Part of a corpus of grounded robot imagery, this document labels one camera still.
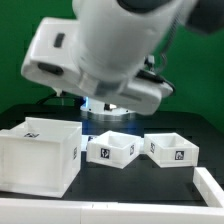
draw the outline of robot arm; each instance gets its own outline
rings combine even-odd
[[[76,95],[153,114],[162,98],[172,94],[173,86],[139,71],[177,15],[183,24],[204,28],[194,22],[202,2],[74,0],[78,20],[45,18],[27,52],[22,75]]]

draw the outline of black tabletop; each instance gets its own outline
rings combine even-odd
[[[25,117],[80,121],[84,135],[100,135],[108,130],[139,135],[176,132],[200,148],[199,167],[206,167],[224,188],[224,135],[197,114],[157,112],[132,120],[103,122],[86,119],[73,107],[16,105],[0,115],[0,129],[10,129]],[[62,199],[67,201],[125,202],[206,206],[193,184],[193,167],[159,168],[148,156],[140,155],[123,170],[87,163],[82,167]],[[50,199],[0,192],[1,198]]]

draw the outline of open box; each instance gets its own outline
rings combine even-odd
[[[160,167],[197,166],[199,147],[176,133],[145,134],[145,153]]]
[[[123,169],[138,155],[141,138],[108,131],[87,144],[87,162]]]
[[[82,124],[26,118],[0,131],[0,190],[62,197],[80,170]]]

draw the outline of green wall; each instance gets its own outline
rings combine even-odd
[[[35,103],[52,93],[23,79],[20,68],[30,40],[45,16],[75,18],[72,0],[1,0],[0,112],[20,103]],[[224,31],[209,37],[179,28],[163,75],[177,88],[160,110],[203,115],[224,132]]]

